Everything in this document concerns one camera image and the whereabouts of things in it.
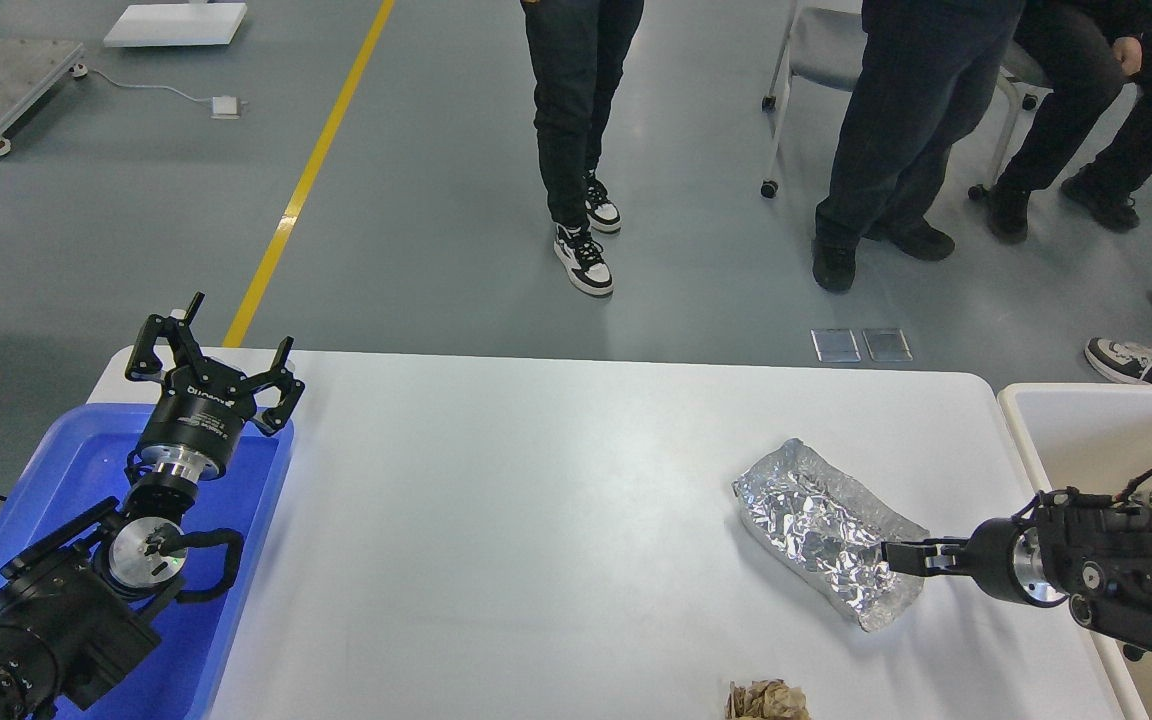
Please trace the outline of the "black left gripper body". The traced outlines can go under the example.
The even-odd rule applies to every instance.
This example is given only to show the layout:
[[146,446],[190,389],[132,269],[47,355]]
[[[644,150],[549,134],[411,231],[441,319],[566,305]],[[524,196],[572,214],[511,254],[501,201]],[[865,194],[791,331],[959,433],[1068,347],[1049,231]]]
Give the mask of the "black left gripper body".
[[138,438],[138,461],[187,480],[223,477],[247,420],[256,414],[253,393],[227,396],[247,374],[223,363],[175,366]]

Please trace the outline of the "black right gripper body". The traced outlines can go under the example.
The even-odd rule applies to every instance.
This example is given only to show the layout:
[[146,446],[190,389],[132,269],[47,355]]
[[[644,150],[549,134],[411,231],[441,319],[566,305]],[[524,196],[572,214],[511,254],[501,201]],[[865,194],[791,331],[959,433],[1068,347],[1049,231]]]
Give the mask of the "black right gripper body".
[[1028,521],[984,521],[956,560],[956,573],[995,600],[1032,607],[1058,607],[1068,600],[1044,570],[1038,530]]

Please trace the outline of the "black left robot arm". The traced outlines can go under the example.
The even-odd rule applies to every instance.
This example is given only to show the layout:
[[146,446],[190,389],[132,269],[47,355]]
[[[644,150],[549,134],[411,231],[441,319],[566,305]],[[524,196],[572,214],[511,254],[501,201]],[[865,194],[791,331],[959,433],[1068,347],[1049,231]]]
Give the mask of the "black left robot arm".
[[288,366],[293,338],[270,369],[248,374],[200,350],[184,314],[150,314],[126,378],[161,393],[126,460],[128,495],[104,498],[1,568],[0,719],[52,719],[61,697],[100,700],[160,644],[152,621],[172,602],[223,597],[247,538],[233,528],[187,530],[200,483],[227,473],[247,425],[274,435],[305,382]]

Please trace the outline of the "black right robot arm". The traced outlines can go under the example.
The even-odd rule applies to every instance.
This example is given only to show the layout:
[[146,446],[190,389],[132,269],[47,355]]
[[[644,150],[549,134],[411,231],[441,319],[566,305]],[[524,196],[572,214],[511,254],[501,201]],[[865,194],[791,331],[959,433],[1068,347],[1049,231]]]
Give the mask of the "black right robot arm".
[[1152,653],[1152,491],[1144,471],[1116,495],[1039,492],[1007,518],[963,538],[884,541],[890,570],[969,577],[1007,602],[1068,606],[1076,624],[1121,642],[1126,659]]

